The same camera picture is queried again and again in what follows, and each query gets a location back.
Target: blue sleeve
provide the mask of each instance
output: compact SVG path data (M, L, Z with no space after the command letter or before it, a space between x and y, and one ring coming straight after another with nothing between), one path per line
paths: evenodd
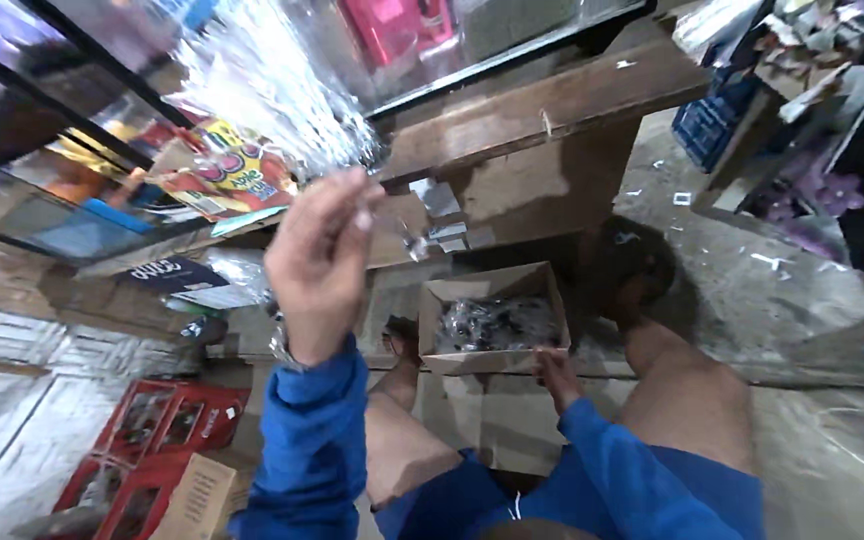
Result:
M369 370L346 339L315 369L278 368L260 422L265 447L248 506L229 522L238 540L353 540L366 485Z
M579 452L625 540L741 540L624 425L586 398L562 413L558 430Z

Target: snack package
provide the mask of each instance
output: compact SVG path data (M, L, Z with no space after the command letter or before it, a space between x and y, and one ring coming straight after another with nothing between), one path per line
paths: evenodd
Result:
M207 120L182 142L185 166L155 174L155 184L210 221L288 206L299 193L289 156L260 136L246 136L223 120Z

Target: open cardboard box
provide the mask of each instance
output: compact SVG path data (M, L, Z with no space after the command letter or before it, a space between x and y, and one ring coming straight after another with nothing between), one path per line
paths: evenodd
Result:
M501 270L426 281L418 299L418 353L434 373L464 375L531 371L532 350L487 350L481 352L436 351L435 337L447 305L462 298L516 297L540 294L552 305L560 335L558 350L567 352L572 344L566 310L559 295L552 265L537 262Z
M258 460L230 448L193 453L150 540L228 540L229 518L244 510Z

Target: label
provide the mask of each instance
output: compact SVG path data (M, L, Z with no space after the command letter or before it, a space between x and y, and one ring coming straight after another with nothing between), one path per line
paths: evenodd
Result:
M122 279L136 282L143 287L173 294L189 290L220 288L229 282L208 266L193 262L183 256L170 256L136 266L119 275Z

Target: clear plastic wrap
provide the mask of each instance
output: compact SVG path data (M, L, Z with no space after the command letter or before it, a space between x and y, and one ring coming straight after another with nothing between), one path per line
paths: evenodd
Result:
M256 304L266 305L274 301L276 295L269 288L262 255L262 250L209 248L205 251L204 264L230 284L241 288Z
M179 43L175 57L189 75L168 101L258 132L309 177L377 163L375 130L279 0L243 0L216 15Z
M700 66L726 68L762 0L708 0L678 19L672 40Z
M559 334L546 298L462 299L442 315L436 349L448 354L558 347Z

